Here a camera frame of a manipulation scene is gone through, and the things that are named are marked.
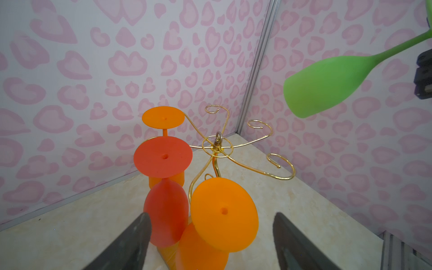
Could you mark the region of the wooden rack base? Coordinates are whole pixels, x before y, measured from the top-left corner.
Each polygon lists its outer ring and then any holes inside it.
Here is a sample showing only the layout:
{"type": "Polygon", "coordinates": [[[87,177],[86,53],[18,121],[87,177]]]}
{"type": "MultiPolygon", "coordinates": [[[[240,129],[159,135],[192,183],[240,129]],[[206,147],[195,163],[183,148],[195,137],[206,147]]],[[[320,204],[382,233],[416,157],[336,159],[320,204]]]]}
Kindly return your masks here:
{"type": "Polygon", "coordinates": [[[162,260],[166,264],[169,270],[176,270],[176,251],[178,248],[178,243],[169,247],[157,247],[157,251],[162,257],[162,260]]]}

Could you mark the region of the red wine glass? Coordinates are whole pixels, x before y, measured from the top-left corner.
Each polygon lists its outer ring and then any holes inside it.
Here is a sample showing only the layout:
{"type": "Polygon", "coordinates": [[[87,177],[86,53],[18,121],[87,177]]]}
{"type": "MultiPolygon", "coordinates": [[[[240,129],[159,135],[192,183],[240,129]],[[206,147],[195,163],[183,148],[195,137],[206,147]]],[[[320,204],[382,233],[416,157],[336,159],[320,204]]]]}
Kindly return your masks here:
{"type": "Polygon", "coordinates": [[[133,158],[139,172],[160,179],[144,203],[152,226],[150,242],[159,248],[172,246],[179,242],[189,219],[186,192],[172,177],[189,167],[192,150],[179,138],[159,136],[143,142],[133,158]]]}

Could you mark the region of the green wine glass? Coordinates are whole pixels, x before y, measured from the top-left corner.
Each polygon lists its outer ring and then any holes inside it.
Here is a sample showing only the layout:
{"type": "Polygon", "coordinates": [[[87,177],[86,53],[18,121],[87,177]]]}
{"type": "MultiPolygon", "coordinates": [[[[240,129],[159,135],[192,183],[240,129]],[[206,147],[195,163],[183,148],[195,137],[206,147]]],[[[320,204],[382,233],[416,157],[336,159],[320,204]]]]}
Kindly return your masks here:
{"type": "Polygon", "coordinates": [[[338,56],[318,61],[286,79],[283,84],[285,101],[298,118],[331,109],[356,91],[377,65],[431,37],[429,29],[376,55],[338,56]]]}

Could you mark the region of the orange back wine glass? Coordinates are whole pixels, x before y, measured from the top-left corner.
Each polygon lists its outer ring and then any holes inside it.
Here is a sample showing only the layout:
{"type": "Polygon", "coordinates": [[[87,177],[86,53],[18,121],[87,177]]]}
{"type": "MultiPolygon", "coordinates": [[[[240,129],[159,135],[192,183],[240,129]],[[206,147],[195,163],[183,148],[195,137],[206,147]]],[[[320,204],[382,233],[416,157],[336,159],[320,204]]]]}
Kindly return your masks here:
{"type": "MultiPolygon", "coordinates": [[[[173,129],[183,124],[185,116],[184,113],[178,108],[171,106],[159,106],[145,111],[142,115],[142,121],[145,125],[155,129],[161,129],[163,136],[168,136],[168,129],[173,129]]],[[[184,185],[185,174],[184,171],[170,177],[171,180],[178,183],[180,186],[184,185]]],[[[162,179],[148,177],[149,187],[152,189],[162,179]]]]}

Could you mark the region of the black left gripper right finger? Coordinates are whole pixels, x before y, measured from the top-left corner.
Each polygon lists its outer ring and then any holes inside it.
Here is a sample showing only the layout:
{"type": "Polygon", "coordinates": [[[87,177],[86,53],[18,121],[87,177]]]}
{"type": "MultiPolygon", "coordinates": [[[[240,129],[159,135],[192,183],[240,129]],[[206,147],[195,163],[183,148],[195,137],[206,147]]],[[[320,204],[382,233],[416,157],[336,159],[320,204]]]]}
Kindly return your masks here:
{"type": "Polygon", "coordinates": [[[339,269],[283,213],[276,213],[272,231],[282,270],[339,269]]]}

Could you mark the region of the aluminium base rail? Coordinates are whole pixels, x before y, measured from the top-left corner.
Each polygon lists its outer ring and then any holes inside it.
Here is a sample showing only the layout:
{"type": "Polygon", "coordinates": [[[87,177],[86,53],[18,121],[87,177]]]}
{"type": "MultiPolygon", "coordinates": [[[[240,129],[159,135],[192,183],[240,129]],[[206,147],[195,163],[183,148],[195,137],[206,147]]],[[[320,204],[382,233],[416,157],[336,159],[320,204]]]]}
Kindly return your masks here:
{"type": "Polygon", "coordinates": [[[431,260],[397,236],[384,231],[379,237],[383,240],[381,270],[432,270],[431,260]]]}

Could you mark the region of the aluminium frame profile right corner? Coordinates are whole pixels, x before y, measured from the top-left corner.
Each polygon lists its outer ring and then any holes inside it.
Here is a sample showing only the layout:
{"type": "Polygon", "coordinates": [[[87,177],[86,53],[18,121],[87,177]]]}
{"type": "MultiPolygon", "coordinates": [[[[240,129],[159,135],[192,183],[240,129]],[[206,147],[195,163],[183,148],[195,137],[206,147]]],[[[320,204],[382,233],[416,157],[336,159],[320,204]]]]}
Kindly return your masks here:
{"type": "Polygon", "coordinates": [[[246,121],[247,110],[249,108],[250,102],[252,100],[252,95],[255,89],[255,85],[257,82],[257,78],[259,75],[259,71],[263,62],[263,58],[265,56],[266,47],[270,40],[270,36],[272,33],[273,24],[280,6],[281,0],[271,0],[267,13],[265,16],[265,20],[263,23],[263,29],[260,35],[260,39],[256,48],[256,54],[253,62],[253,66],[250,72],[250,77],[248,79],[248,83],[245,90],[245,95],[243,98],[243,102],[241,105],[240,115],[238,117],[237,125],[235,133],[240,135],[243,130],[243,125],[246,121]]]}

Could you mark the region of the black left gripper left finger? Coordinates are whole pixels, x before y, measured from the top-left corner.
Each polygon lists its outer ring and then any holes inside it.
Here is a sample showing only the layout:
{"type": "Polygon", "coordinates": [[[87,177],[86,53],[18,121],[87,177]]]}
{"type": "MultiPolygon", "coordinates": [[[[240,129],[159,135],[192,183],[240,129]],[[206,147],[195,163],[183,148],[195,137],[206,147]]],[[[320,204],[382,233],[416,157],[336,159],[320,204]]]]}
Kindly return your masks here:
{"type": "Polygon", "coordinates": [[[141,270],[151,237],[151,220],[141,213],[86,270],[141,270]]]}

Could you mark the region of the orange front wine glass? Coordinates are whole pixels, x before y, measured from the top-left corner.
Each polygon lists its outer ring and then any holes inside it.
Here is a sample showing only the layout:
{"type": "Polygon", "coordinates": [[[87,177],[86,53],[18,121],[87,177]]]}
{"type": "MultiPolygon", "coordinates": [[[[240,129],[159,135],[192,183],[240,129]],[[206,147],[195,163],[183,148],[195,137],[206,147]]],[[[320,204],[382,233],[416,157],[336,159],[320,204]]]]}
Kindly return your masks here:
{"type": "Polygon", "coordinates": [[[191,223],[176,250],[179,270],[223,270],[231,253],[253,243],[259,217],[255,203],[238,183],[221,177],[199,184],[191,198],[191,223]]]}

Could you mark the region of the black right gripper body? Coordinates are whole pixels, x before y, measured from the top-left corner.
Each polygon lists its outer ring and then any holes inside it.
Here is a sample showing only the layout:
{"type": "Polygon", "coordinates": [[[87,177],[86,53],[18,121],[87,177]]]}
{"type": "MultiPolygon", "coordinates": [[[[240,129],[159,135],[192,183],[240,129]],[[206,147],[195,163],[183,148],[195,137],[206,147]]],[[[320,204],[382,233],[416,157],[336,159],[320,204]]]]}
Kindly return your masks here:
{"type": "Polygon", "coordinates": [[[415,95],[421,99],[432,97],[432,49],[421,53],[416,62],[415,95]]]}

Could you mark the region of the orange wine glass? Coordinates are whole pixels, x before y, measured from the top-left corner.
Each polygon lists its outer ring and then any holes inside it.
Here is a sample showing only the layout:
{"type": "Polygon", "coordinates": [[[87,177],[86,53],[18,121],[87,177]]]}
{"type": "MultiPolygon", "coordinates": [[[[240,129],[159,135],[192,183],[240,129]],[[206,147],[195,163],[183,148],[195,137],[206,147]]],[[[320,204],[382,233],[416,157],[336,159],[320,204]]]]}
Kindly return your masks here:
{"type": "MultiPolygon", "coordinates": [[[[178,108],[171,106],[159,106],[145,111],[142,115],[142,121],[145,125],[155,129],[161,129],[163,136],[168,136],[168,129],[173,129],[183,124],[185,116],[184,113],[178,108]]],[[[170,177],[171,180],[178,183],[180,186],[184,185],[185,174],[184,171],[170,177]]],[[[152,189],[162,179],[148,177],[149,187],[152,189]]]]}
{"type": "Polygon", "coordinates": [[[191,223],[176,250],[179,270],[223,270],[231,253],[253,243],[259,217],[255,203],[238,183],[221,177],[199,184],[191,198],[191,223]]]}

